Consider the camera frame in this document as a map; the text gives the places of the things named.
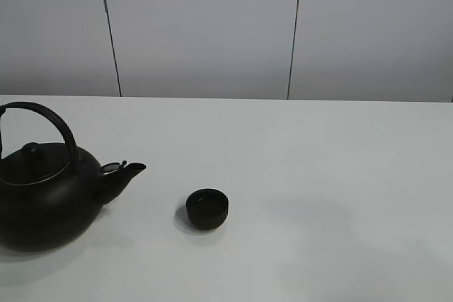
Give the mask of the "small black teacup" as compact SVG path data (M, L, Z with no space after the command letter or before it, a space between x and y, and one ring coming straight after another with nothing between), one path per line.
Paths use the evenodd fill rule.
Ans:
M198 230L219 228L227 219L229 199L221 191L204 188L191 193L185 201L188 220Z

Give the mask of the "black round teapot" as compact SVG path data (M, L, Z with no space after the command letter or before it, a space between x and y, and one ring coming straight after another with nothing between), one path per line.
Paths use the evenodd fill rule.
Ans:
M31 142L1 159L3 248L40 252L72 242L146 168L127 161L101 165L77 146L67 123L44 105L16 101L1 106L2 113L8 109L42 115L63 141Z

